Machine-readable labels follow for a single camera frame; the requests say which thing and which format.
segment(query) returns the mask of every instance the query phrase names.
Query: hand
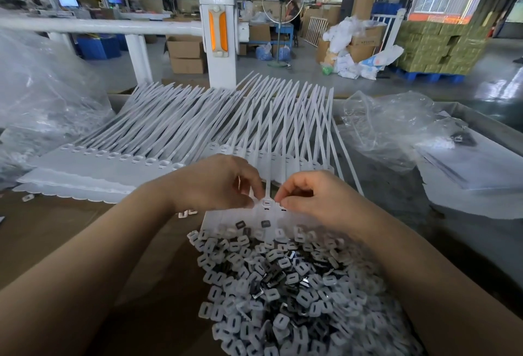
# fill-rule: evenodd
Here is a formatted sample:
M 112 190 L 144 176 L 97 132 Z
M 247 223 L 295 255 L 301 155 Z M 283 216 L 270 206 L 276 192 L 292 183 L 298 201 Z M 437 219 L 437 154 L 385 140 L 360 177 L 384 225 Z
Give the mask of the hand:
M 326 227 L 354 237 L 381 211 L 328 171 L 292 174 L 274 199 L 289 211 L 309 214 Z
M 216 154 L 198 163 L 179 168 L 146 184 L 157 197 L 165 199 L 174 212 L 185 210 L 226 210 L 254 206 L 265 192 L 258 170 L 245 159 Z

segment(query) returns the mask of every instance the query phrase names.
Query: pallet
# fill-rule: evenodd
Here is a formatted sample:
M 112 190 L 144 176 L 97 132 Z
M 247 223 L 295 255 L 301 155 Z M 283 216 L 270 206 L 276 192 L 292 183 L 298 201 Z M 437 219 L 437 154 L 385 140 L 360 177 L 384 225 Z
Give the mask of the pallet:
M 447 79 L 450 83 L 461 83 L 465 79 L 465 75 L 455 75 L 448 73 L 425 73 L 425 72 L 407 72 L 402 68 L 395 67 L 394 65 L 389 65 L 389 68 L 395 74 L 406 79 L 407 82 L 413 82 L 415 78 L 422 77 L 428 83 L 435 83 L 440 79 Z

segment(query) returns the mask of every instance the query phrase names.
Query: glossy floor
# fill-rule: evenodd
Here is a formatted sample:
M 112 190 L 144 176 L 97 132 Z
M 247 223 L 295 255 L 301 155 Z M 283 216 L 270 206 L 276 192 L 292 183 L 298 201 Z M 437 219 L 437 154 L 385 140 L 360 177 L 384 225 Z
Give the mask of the glossy floor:
M 167 53 L 164 53 L 165 39 L 159 38 L 155 44 L 147 45 L 153 77 L 206 79 L 207 75 L 173 75 Z M 376 81 L 367 79 L 345 79 L 336 74 L 325 76 L 314 61 L 316 49 L 300 41 L 300 47 L 293 49 L 295 58 L 291 68 L 270 68 L 266 62 L 258 61 L 254 53 L 241 56 L 238 60 L 237 77 L 241 79 L 250 71 L 318 83 L 334 87 L 338 96 L 350 96 L 358 90 L 368 95 L 396 94 L 415 90 L 437 100 L 459 101 L 471 108 L 487 114 L 518 130 L 523 130 L 523 65 L 513 60 L 523 55 L 523 40 L 494 39 L 489 41 L 486 52 L 472 72 L 460 84 L 447 81 L 427 83 L 415 81 L 407 83 L 402 78 L 385 71 L 383 78 Z M 119 92 L 136 85 L 131 60 L 127 52 L 109 61 L 88 61 L 106 79 L 109 93 Z

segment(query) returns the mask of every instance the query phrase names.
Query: orange reflector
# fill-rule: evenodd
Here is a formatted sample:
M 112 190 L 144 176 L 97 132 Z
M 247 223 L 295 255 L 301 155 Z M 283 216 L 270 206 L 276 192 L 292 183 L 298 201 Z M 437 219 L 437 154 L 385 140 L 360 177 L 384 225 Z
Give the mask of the orange reflector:
M 209 10 L 209 28 L 211 29 L 211 45 L 212 50 L 216 50 L 216 35 L 214 34 L 214 18 L 211 10 Z
M 227 51 L 227 23 L 225 13 L 220 14 L 220 39 L 222 50 Z

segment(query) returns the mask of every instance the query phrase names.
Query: green stacked boxes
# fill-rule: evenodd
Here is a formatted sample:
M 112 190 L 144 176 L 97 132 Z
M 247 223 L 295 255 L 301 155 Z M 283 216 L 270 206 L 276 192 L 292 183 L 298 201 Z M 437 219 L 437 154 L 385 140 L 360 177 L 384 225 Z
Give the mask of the green stacked boxes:
M 396 44 L 404 53 L 395 65 L 407 72 L 466 75 L 480 58 L 487 27 L 438 22 L 402 22 Z

